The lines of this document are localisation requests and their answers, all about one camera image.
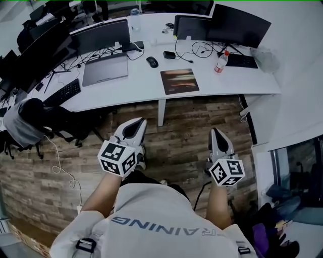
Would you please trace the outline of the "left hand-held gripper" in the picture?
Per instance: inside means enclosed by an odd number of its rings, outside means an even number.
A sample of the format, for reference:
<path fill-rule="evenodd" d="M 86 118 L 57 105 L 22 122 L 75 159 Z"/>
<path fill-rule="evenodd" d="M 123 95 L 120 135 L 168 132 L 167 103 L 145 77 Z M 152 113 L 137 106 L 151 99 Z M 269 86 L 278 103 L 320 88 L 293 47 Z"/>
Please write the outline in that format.
<path fill-rule="evenodd" d="M 102 170 L 121 178 L 133 172 L 145 153 L 141 143 L 146 127 L 147 120 L 144 118 L 134 118 L 119 125 L 114 136 L 104 141 L 98 153 Z M 125 139 L 131 139 L 131 145 L 122 141 Z"/>

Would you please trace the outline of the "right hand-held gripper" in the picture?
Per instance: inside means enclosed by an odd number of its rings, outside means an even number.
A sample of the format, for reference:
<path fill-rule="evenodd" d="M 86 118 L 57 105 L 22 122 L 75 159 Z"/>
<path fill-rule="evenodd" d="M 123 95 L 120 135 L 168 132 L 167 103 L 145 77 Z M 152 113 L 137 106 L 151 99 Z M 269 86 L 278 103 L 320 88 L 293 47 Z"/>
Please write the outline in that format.
<path fill-rule="evenodd" d="M 211 157 L 212 166 L 208 169 L 217 186 L 234 186 L 245 177 L 243 162 L 235 154 L 230 139 L 219 129 L 212 128 L 208 134 L 208 149 L 214 154 L 219 149 L 222 157 Z"/>

